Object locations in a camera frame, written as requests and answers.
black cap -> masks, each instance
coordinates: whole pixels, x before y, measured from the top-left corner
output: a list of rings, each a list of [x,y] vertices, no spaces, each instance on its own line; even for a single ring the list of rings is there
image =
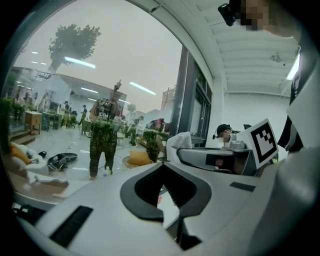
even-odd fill
[[[220,124],[216,129],[216,135],[230,129],[229,124]]]

black slot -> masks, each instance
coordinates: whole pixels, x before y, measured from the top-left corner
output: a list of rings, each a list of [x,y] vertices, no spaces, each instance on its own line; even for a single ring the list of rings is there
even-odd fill
[[[249,191],[249,192],[253,192],[256,188],[256,186],[252,186],[252,185],[248,185],[248,184],[243,184],[243,183],[239,183],[239,182],[232,182],[230,184],[230,187],[234,187],[240,190],[245,190],[245,191]]]
[[[85,223],[92,208],[79,206],[50,236],[50,239],[66,248]]]

ceiling light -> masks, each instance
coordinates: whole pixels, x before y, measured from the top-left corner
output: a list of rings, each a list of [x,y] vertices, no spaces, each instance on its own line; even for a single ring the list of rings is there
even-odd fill
[[[74,170],[84,170],[84,171],[88,170],[88,168],[78,168],[78,167],[73,167],[72,169],[74,169]]]
[[[137,84],[137,83],[135,83],[135,82],[130,82],[129,84],[132,85],[132,86],[135,86],[135,87],[137,87],[137,88],[139,88],[139,89],[141,89],[141,90],[143,90],[143,91],[145,91],[145,92],[147,92],[147,93],[150,93],[150,94],[152,94],[152,95],[156,95],[156,93],[153,92],[152,90],[149,90],[149,89],[147,89],[147,88],[144,88],[143,86],[141,86],[141,85],[139,85],[139,84]]]
[[[286,77],[287,80],[292,80],[295,77],[295,74],[297,73],[297,71],[299,70],[299,62],[300,62],[300,53],[298,53],[298,56],[295,59],[295,62],[288,74],[288,76]]]
[[[91,64],[91,63],[88,63],[88,62],[85,62],[85,61],[80,60],[80,59],[70,58],[70,57],[64,57],[64,59],[65,59],[67,62],[77,63],[77,64],[84,65],[84,66],[87,66],[87,67],[93,68],[93,69],[96,68],[96,65]]]
[[[123,100],[123,99],[119,99],[119,101],[121,101],[121,102],[125,102],[125,103],[128,103],[128,104],[131,104],[130,102],[125,101],[125,100]]]
[[[84,88],[84,87],[80,87],[82,90],[86,90],[86,91],[89,91],[89,92],[92,92],[92,93],[95,93],[97,94],[98,92],[96,90],[90,90],[90,89],[87,89],[87,88]]]

person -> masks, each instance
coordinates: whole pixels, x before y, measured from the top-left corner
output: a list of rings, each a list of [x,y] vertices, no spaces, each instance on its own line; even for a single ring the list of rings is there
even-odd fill
[[[134,119],[134,125],[137,126],[140,121],[144,120],[144,116],[141,115],[139,118]]]
[[[288,5],[289,2],[229,1],[230,8],[235,13],[234,17],[241,26],[252,31],[265,30],[279,37],[294,38],[299,44],[299,69],[292,80],[290,92],[289,104],[292,104],[311,74],[319,53],[306,29],[281,4]],[[300,136],[288,116],[277,144],[289,153],[299,151],[303,147]]]
[[[39,104],[39,106],[38,106],[38,112],[43,112],[43,111],[45,111],[45,106],[46,106],[46,104],[47,104],[48,96],[49,96],[49,93],[48,93],[48,92],[46,92],[46,93],[43,95],[43,97],[42,97],[42,99],[41,99],[41,101],[40,101],[40,104]]]
[[[69,110],[69,103],[68,103],[68,101],[65,101],[63,104],[64,104],[64,110],[65,110],[65,111]]]
[[[111,100],[101,99],[97,100],[91,110],[89,111],[89,119],[92,122],[92,133],[90,139],[90,180],[93,181],[98,174],[98,164],[101,153],[104,152],[105,164],[104,169],[109,167],[110,174],[113,174],[114,157],[116,154],[117,147],[117,131],[115,126],[109,122],[99,121],[100,109],[103,108],[103,104],[106,102],[111,104],[109,112],[109,120],[114,120],[115,117],[120,115],[117,101],[120,98],[118,90],[121,86],[121,79],[114,85],[114,89],[110,92]]]
[[[220,124],[216,128],[216,135],[213,135],[213,138],[223,138],[224,143],[228,143],[232,137],[232,134],[237,134],[239,131],[233,130],[229,124]]]
[[[81,116],[80,122],[78,123],[78,126],[80,126],[83,123],[87,115],[87,106],[83,105],[82,107],[83,107],[83,111],[81,112],[82,116]]]

